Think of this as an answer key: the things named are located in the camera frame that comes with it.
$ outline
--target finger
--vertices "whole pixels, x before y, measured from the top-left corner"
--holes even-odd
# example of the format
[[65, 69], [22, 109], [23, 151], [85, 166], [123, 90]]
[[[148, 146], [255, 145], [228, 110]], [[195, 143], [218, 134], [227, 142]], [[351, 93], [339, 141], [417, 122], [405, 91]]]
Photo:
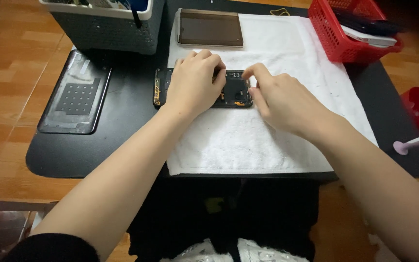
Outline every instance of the finger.
[[219, 73], [213, 82], [213, 86], [215, 86], [219, 91], [221, 91], [225, 85], [226, 85], [226, 69], [221, 69], [219, 70]]
[[209, 51], [208, 49], [203, 49], [195, 57], [200, 58], [200, 59], [205, 59], [205, 58], [210, 57], [211, 55], [212, 55], [211, 51]]
[[271, 73], [268, 71], [266, 66], [262, 63], [256, 63], [248, 67], [242, 74], [242, 77], [248, 79], [250, 76], [254, 75], [257, 81], [263, 81], [272, 77]]
[[226, 69], [226, 65], [223, 63], [223, 60], [221, 60], [219, 55], [212, 55], [206, 59], [209, 61], [213, 68]]
[[190, 51], [190, 53], [185, 57], [185, 60], [187, 60], [187, 59], [190, 59], [190, 58], [192, 58], [192, 57], [195, 57], [196, 56], [196, 52], [195, 51]]
[[269, 115], [269, 106], [266, 103], [265, 98], [263, 97], [263, 94], [261, 93], [261, 90], [256, 87], [250, 87], [248, 89], [248, 92], [251, 95], [251, 98], [253, 101], [255, 101], [255, 105], [257, 105], [258, 110], [261, 113], [261, 116], [266, 117]]
[[177, 69], [183, 62], [183, 58], [179, 58], [176, 60], [176, 63], [174, 64], [174, 69]]

